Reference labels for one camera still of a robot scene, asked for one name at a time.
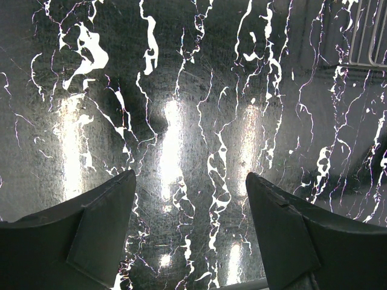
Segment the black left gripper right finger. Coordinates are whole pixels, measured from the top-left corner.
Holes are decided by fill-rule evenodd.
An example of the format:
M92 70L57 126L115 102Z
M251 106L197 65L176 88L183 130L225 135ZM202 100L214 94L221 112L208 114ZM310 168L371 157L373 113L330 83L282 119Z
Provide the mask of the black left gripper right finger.
M386 229L354 221L250 172L246 189L270 289L386 289Z

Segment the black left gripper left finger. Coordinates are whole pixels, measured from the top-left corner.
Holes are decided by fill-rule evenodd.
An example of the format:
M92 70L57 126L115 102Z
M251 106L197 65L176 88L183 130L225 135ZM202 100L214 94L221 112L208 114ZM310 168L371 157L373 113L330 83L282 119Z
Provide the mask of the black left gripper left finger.
M1 288L112 288L135 188L135 173L127 170L46 210L1 222Z

